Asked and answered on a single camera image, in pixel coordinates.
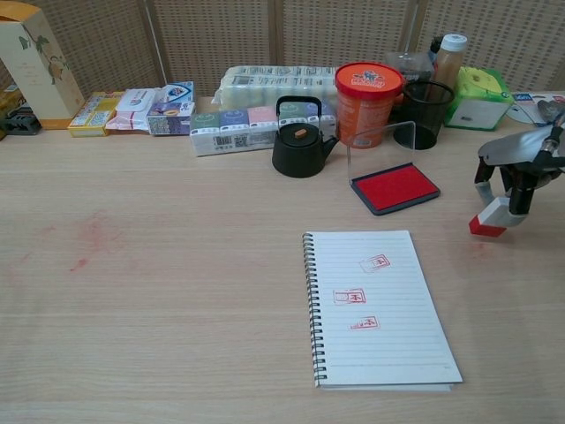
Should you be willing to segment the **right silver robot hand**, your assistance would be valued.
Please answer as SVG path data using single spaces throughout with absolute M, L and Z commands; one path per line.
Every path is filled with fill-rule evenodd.
M 475 188 L 485 208 L 474 235 L 499 237 L 529 214 L 535 191 L 564 173 L 564 128 L 547 125 L 487 142 L 478 150 Z

